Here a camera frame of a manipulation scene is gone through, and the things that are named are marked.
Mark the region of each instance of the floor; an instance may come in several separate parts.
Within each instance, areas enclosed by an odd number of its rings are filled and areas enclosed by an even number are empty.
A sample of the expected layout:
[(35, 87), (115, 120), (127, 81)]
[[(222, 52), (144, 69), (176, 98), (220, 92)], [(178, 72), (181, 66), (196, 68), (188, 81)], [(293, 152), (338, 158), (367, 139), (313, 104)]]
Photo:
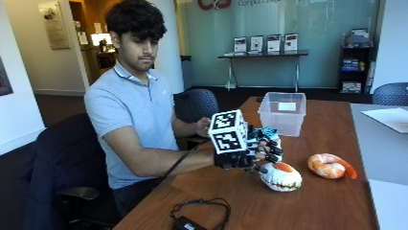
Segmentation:
[[(221, 111), (238, 108), (250, 96), (263, 97), (266, 92), (294, 92), (294, 89), (283, 88), (237, 88), (230, 91), (224, 87), (198, 88), (214, 92)], [(309, 100), (371, 104), (371, 95), (339, 94), (334, 89), (301, 89), (299, 93), (305, 93)], [(47, 127), (85, 111), (83, 97), (36, 95), (36, 100)], [(0, 155), (0, 229), (4, 230), (22, 229), (27, 191), (20, 189), (18, 178), (32, 159), (31, 148), (29, 144)]]

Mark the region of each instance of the light blue polo shirt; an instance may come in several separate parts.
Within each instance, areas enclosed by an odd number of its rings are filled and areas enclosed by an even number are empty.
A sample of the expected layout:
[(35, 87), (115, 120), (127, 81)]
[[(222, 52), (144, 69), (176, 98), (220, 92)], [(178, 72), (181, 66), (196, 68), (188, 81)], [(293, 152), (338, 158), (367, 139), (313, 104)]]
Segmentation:
[(109, 184), (113, 189), (150, 177), (136, 176), (104, 140), (120, 127), (133, 127), (145, 148), (178, 150), (173, 134), (173, 92), (158, 70), (148, 72), (149, 85), (116, 62), (85, 93), (85, 108), (107, 153)]

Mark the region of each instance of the man's ear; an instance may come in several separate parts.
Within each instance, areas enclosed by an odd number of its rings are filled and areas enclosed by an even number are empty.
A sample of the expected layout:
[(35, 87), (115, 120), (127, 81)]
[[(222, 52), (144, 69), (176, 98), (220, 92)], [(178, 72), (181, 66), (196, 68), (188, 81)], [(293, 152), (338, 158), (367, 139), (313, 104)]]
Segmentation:
[(120, 37), (116, 32), (111, 32), (112, 45), (116, 49), (120, 48)]

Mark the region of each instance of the man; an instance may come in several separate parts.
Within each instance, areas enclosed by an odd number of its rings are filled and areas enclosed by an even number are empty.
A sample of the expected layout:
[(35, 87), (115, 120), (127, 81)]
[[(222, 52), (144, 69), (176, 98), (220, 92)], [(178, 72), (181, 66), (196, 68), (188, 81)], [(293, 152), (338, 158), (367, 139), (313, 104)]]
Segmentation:
[[(166, 27), (164, 15), (145, 0), (124, 0), (107, 14), (115, 67), (85, 94), (85, 107), (107, 153), (109, 184), (123, 217), (150, 193), (174, 162), (176, 137), (206, 136), (209, 118), (186, 124), (173, 113), (165, 76), (150, 69)], [(194, 150), (172, 174), (213, 165), (213, 149)]]

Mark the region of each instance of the chair backrest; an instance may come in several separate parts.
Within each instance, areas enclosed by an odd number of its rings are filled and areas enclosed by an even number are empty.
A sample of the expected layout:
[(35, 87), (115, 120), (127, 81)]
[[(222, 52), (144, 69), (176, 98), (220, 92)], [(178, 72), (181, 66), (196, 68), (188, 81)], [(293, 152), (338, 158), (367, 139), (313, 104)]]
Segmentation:
[(388, 83), (374, 90), (372, 103), (383, 105), (408, 105), (408, 82)]
[(75, 115), (48, 127), (35, 145), (24, 229), (67, 229), (56, 191), (108, 187), (105, 154), (88, 115)]
[(212, 118), (220, 112), (216, 95), (208, 89), (192, 89), (173, 97), (176, 116), (185, 123), (194, 123), (202, 117)]

